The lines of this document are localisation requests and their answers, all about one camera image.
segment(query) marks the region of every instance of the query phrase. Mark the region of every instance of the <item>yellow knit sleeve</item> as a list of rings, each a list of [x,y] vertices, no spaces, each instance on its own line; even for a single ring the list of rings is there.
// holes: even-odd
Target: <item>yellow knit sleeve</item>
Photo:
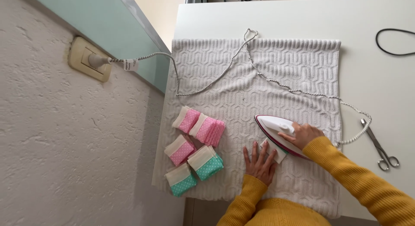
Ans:
[[[242,226],[252,218],[255,206],[261,200],[262,195],[268,190],[259,179],[244,175],[241,194],[229,205],[225,215],[220,218],[218,226]]]
[[[346,158],[327,137],[314,139],[303,152],[339,181],[381,225],[415,225],[415,200]]]

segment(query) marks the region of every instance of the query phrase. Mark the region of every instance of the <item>hand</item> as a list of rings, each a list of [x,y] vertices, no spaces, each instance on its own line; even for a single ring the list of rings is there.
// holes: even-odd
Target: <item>hand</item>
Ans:
[[[278,135],[283,137],[283,139],[287,140],[288,142],[292,143],[294,146],[298,147],[300,150],[303,150],[304,147],[313,139],[324,136],[323,131],[317,129],[317,127],[310,126],[307,123],[301,126],[297,122],[293,122],[293,127],[295,138],[281,132],[278,133]]]
[[[244,147],[244,157],[246,166],[245,174],[256,177],[264,184],[269,186],[272,183],[272,178],[274,176],[275,169],[277,168],[277,163],[272,163],[275,155],[277,154],[277,150],[274,149],[268,156],[268,159],[264,162],[265,153],[268,149],[268,142],[265,142],[264,146],[262,147],[261,152],[259,154],[259,158],[257,158],[257,147],[258,143],[254,141],[254,143],[252,144],[251,161],[249,160],[248,150],[246,149],[246,147]]]

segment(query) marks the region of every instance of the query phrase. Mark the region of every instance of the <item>scissors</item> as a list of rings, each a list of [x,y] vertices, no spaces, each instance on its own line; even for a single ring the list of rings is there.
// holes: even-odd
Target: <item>scissors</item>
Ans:
[[[362,123],[363,126],[366,125],[366,121],[364,119],[361,119],[360,122]],[[398,167],[399,166],[399,160],[394,156],[388,156],[387,155],[385,150],[381,147],[381,144],[376,139],[376,137],[373,134],[370,127],[367,128],[367,133],[369,134],[370,138],[372,139],[373,144],[376,147],[376,150],[378,151],[379,155],[381,156],[381,160],[378,161],[379,168],[381,168],[381,170],[386,172],[387,170],[389,170],[389,164],[392,167]]]

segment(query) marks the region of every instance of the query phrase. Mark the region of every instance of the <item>white table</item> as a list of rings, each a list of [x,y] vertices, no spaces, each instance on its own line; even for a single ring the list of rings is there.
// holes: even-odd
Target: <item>white table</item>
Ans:
[[[358,165],[372,170],[397,188],[415,197],[415,149],[412,135],[415,97],[415,56],[392,57],[375,43],[377,31],[387,27],[415,31],[415,0],[289,0],[198,3],[179,6],[175,39],[242,38],[246,28],[259,38],[339,39],[340,97],[369,112],[371,128],[400,169],[383,172],[368,135],[343,148]],[[415,39],[384,34],[381,44],[392,51],[415,50]],[[341,107],[343,138],[349,139],[362,126],[357,114]],[[374,219],[345,189],[343,215]]]

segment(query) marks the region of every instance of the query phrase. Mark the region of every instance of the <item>yellow sweater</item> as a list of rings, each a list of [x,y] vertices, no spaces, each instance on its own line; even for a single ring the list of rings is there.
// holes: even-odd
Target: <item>yellow sweater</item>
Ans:
[[[328,138],[314,139],[303,152],[336,178],[381,225],[415,226],[415,200],[347,159]],[[330,225],[319,213],[301,204],[278,198],[260,201],[267,189],[262,181],[245,175],[241,195],[235,197],[217,225]]]

